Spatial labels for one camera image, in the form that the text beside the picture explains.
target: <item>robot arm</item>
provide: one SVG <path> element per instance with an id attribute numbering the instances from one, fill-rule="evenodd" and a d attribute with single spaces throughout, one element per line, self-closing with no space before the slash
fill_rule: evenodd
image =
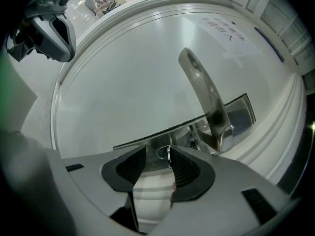
<path id="1" fill-rule="evenodd" d="M 70 62 L 76 50 L 74 27 L 65 16 L 69 0 L 31 0 L 21 23 L 10 32 L 8 52 L 22 60 L 34 49 L 59 62 Z"/>

